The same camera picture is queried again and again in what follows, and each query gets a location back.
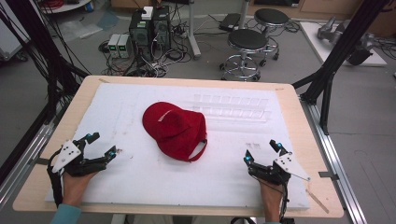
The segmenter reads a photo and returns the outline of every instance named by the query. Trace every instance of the sleeve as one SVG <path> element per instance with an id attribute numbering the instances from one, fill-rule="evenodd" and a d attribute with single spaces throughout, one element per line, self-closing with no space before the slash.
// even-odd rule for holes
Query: sleeve
<path id="1" fill-rule="evenodd" d="M 80 215 L 81 209 L 61 203 L 50 224 L 75 224 Z"/>

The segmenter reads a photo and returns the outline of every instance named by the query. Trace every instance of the human hand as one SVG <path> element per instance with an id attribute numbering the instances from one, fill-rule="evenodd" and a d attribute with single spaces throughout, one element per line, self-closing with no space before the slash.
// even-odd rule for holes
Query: human hand
<path id="1" fill-rule="evenodd" d="M 69 204 L 75 207 L 81 205 L 82 195 L 88 187 L 90 180 L 97 173 L 92 173 L 84 176 L 71 176 L 64 172 L 64 200 L 62 203 Z"/>
<path id="2" fill-rule="evenodd" d="M 283 196 L 283 187 L 282 185 L 274 185 L 262 179 L 259 179 L 259 182 L 265 221 L 279 222 L 279 206 Z"/>

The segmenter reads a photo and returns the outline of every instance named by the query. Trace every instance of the white logo on cap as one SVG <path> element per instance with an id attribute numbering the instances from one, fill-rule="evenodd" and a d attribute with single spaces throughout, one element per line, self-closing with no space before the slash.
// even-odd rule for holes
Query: white logo on cap
<path id="1" fill-rule="evenodd" d="M 172 111 L 172 110 L 166 111 L 166 112 L 158 119 L 158 121 L 159 121 L 159 122 L 163 121 L 163 118 L 165 118 L 165 116 L 166 116 L 169 112 L 171 112 L 171 111 Z"/>

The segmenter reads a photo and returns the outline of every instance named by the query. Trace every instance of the black stool seat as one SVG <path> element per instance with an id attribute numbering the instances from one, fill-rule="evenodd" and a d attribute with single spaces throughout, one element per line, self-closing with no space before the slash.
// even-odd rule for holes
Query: black stool seat
<path id="1" fill-rule="evenodd" d="M 228 41 L 237 48 L 251 50 L 263 49 L 267 44 L 262 34 L 248 29 L 232 31 L 228 35 Z"/>
<path id="2" fill-rule="evenodd" d="M 289 17 L 279 10 L 262 8 L 254 13 L 254 20 L 261 25 L 283 25 L 289 21 Z"/>

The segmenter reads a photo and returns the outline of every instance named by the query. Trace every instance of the white foam board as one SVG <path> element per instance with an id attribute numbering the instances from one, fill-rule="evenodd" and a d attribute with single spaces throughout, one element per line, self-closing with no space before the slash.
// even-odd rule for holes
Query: white foam board
<path id="1" fill-rule="evenodd" d="M 312 48 L 314 49 L 315 53 L 318 55 L 320 58 L 320 61 L 324 63 L 326 61 L 327 57 L 329 57 L 330 52 L 332 51 L 333 44 L 329 42 L 329 40 L 326 39 L 318 39 L 317 38 L 317 33 L 318 33 L 318 28 L 320 28 L 323 24 L 318 24 L 318 23 L 313 23 L 313 22 L 307 22 L 307 21 L 302 21 L 300 22 L 305 36 L 308 38 L 309 43 L 311 44 Z M 373 49 L 370 50 L 370 52 L 373 53 L 372 56 L 370 56 L 366 61 L 361 63 L 358 66 L 385 66 L 387 63 L 379 56 Z M 348 62 L 344 62 L 343 65 L 351 65 Z"/>
<path id="2" fill-rule="evenodd" d="M 194 162 L 164 155 L 142 125 L 142 115 L 165 101 L 204 113 L 207 147 Z M 90 183 L 84 202 L 195 206 L 261 206 L 257 180 L 243 158 L 272 164 L 271 139 L 293 151 L 274 91 L 104 83 L 98 88 L 74 139 L 99 132 L 85 149 L 93 159 L 116 145 L 119 155 Z M 289 182 L 289 209 L 306 209 L 303 180 Z M 51 190 L 46 198 L 53 201 Z"/>

